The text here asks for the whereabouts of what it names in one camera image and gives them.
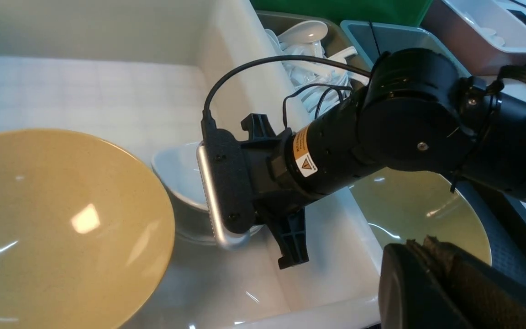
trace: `plastic container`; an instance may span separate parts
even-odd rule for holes
[[[276,35],[280,35],[281,33],[285,32],[288,28],[302,21],[323,21],[324,23],[326,23],[326,25],[328,25],[328,34],[324,39],[322,39],[321,42],[322,46],[324,47],[324,50],[326,51],[326,57],[330,57],[339,52],[340,50],[353,46],[353,44],[344,34],[342,29],[338,25],[334,24],[331,21],[328,21],[327,19],[323,19],[320,17],[302,16],[290,13],[267,11],[257,11],[257,16],[261,21],[261,25],[263,25],[265,29],[272,30],[273,32],[275,32]],[[363,58],[359,55],[347,58],[347,62],[348,64],[358,67],[360,69],[371,69],[371,66],[367,64],[367,62],[365,62]],[[360,83],[356,83],[356,81],[354,80],[351,80],[351,83],[355,88],[362,87]]]
[[[374,40],[379,44],[381,52],[398,52],[407,48],[427,48],[437,53],[444,54],[458,69],[460,76],[469,77],[467,69],[454,57],[454,55],[430,32],[419,27],[402,27],[400,25],[374,23],[374,37],[367,21],[343,21],[342,30],[357,48],[358,54],[369,65],[379,58],[379,53]]]
[[[418,27],[431,0],[251,0],[251,3],[257,10],[323,17],[335,23],[355,19]]]
[[[472,74],[495,75],[503,65],[526,64],[526,25],[493,0],[435,0],[422,25]],[[494,30],[504,45],[493,43],[483,28]]]
[[[273,55],[248,0],[0,0],[0,131],[91,133],[149,165],[159,150],[202,139],[202,106],[215,81]],[[225,83],[213,115],[240,139],[251,112],[267,114],[279,133],[282,101],[292,92],[280,63],[261,65]],[[288,107],[294,130],[309,122],[301,102]],[[382,250],[348,189],[309,206],[306,228],[310,262],[283,271],[266,229],[236,252],[178,238],[162,282],[123,328],[378,322]],[[136,248],[154,238],[146,232]]]

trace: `gray plastic bin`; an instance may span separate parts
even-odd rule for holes
[[[280,13],[280,12],[269,12],[269,11],[256,11],[261,25],[265,29],[270,29],[275,32],[276,35],[280,35],[285,32],[288,28],[300,23],[301,21],[323,21],[328,25],[328,35],[322,39],[322,46],[326,51],[326,56],[330,57],[331,55],[336,54],[340,50],[354,46],[359,51],[361,50],[356,44],[353,44],[349,38],[344,34],[342,29],[335,23],[328,21],[327,19],[303,15],[295,15],[290,13]],[[348,64],[358,67],[359,69],[370,70],[372,67],[372,62],[364,59],[363,56],[355,55],[347,58]],[[356,81],[351,80],[351,84],[354,88],[360,88],[362,85]]]
[[[437,53],[444,54],[457,67],[462,77],[469,77],[467,69],[455,58],[455,56],[441,43],[436,36],[418,27],[404,27],[402,25],[391,25],[373,23],[374,38],[371,27],[367,21],[342,21],[340,24],[345,35],[357,48],[359,56],[370,67],[379,57],[374,38],[379,44],[381,52],[398,52],[407,48],[427,48]]]

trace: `green bin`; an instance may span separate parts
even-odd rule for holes
[[[251,0],[257,10],[418,27],[432,0]]]

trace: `black mount bracket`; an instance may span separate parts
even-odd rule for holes
[[[257,213],[257,223],[265,224],[279,245],[282,255],[278,260],[279,268],[308,262],[309,256],[305,246],[305,209],[299,208],[279,217],[272,215],[270,211],[274,202],[285,199],[290,193],[279,185],[282,177],[274,175],[272,159],[283,156],[286,140],[292,135],[292,131],[286,129],[276,135],[267,115],[264,114],[249,114],[241,121],[241,127],[249,133],[249,139],[242,142],[242,151],[246,152],[246,158],[251,160],[251,169],[257,171],[259,168],[259,172],[250,173],[254,182],[253,204]],[[265,168],[261,168],[260,164],[265,164]],[[257,177],[265,174],[265,184],[257,184],[260,181]]]

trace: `yellow warning triangle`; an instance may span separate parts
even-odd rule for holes
[[[311,170],[310,163],[307,161],[307,159],[303,160],[303,164],[301,165],[303,169],[309,169]]]

